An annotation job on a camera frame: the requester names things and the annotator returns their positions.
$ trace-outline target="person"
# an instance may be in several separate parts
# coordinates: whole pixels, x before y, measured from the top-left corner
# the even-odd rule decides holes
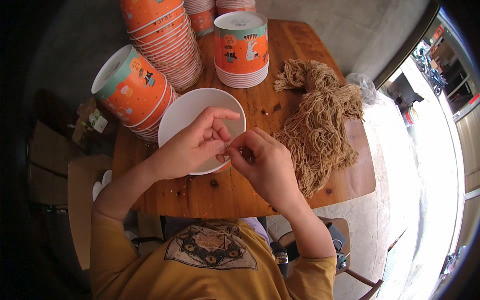
[[[328,229],[298,189],[290,152],[259,128],[227,146],[231,136],[222,119],[239,117],[226,108],[206,108],[190,126],[101,191],[92,210],[94,299],[333,298],[336,251]],[[263,227],[253,225],[263,230],[259,234],[242,219],[197,220],[143,256],[124,233],[123,219],[153,183],[186,176],[213,156],[224,162],[226,155],[291,224],[300,257],[290,263],[286,278]]]

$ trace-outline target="hand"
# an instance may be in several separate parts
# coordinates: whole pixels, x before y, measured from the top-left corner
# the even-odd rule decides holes
[[[240,114],[226,108],[207,107],[192,124],[175,134],[149,160],[158,179],[188,175],[209,158],[224,162],[231,136],[220,119],[236,120]]]
[[[226,154],[232,166],[282,215],[307,204],[298,188],[290,151],[263,130],[254,128],[239,135]]]

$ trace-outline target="bundle of twine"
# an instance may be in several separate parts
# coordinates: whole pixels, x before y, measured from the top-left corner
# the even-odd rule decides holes
[[[277,92],[304,88],[299,109],[274,137],[292,155],[303,196],[311,198],[325,186],[332,170],[356,164],[358,153],[348,143],[345,119],[362,119],[360,87],[342,84],[324,63],[285,62],[275,81]]]

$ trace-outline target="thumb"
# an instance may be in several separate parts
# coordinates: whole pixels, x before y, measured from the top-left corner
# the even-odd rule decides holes
[[[227,144],[221,140],[210,140],[202,143],[197,148],[197,157],[202,161],[205,161],[216,154],[222,154],[225,152]]]
[[[228,147],[225,152],[225,154],[230,157],[232,166],[240,172],[241,175],[248,179],[252,166],[243,158],[240,151],[237,148]]]

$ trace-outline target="white paper bowl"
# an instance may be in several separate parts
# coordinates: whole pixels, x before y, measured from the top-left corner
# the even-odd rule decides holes
[[[158,127],[158,146],[163,146],[180,130],[190,125],[209,106],[228,108],[240,114],[237,120],[222,120],[232,140],[245,132],[247,128],[245,113],[234,96],[216,88],[199,88],[180,96],[167,109]],[[224,163],[212,157],[190,175],[209,174],[221,169],[229,162],[228,156],[225,157]]]

